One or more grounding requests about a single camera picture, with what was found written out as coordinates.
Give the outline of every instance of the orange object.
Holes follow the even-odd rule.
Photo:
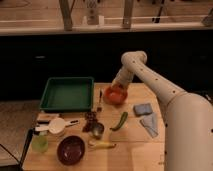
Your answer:
[[[123,104],[128,96],[127,89],[119,83],[109,86],[104,91],[103,99],[108,104],[120,105]]]

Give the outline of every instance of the wooden table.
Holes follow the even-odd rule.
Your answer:
[[[96,83],[94,88],[94,109],[99,100],[100,89],[104,90],[109,84]],[[84,113],[68,113],[61,117],[65,120],[79,119],[80,124],[67,127],[63,137],[47,135],[49,148],[44,154],[37,153],[29,146],[24,164],[24,170],[70,170],[70,171],[163,171],[164,170],[164,124],[159,109],[158,101],[153,92],[142,83],[132,83],[128,91],[128,99],[122,106],[112,106],[102,101],[102,112],[97,114],[98,120],[105,125],[103,140],[110,140],[117,144],[112,149],[90,149],[89,133],[82,132],[86,123]],[[158,132],[156,138],[151,138],[145,128],[141,126],[134,115],[133,105],[151,103],[152,109],[158,116]],[[123,111],[129,113],[123,127],[112,132],[110,127],[115,126],[120,120]],[[86,146],[84,157],[74,166],[64,166],[57,158],[57,146],[67,136],[80,136]]]

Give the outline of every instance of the green cup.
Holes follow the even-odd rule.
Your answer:
[[[44,135],[34,136],[31,147],[34,151],[44,153],[48,149],[48,141]]]

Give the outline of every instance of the metal pole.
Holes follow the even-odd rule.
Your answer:
[[[133,2],[134,2],[134,0],[125,0],[124,16],[123,16],[123,28],[125,28],[125,29],[131,28]]]
[[[59,0],[60,8],[61,8],[61,14],[63,17],[63,23],[64,23],[64,30],[69,31],[72,30],[72,18],[71,18],[71,11],[69,8],[69,2],[68,0]]]

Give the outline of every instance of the blue towel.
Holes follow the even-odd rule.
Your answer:
[[[140,123],[147,130],[152,138],[158,136],[158,122],[156,113],[144,115],[143,118],[140,120]]]
[[[133,110],[135,112],[135,116],[137,117],[153,113],[150,103],[134,105]]]

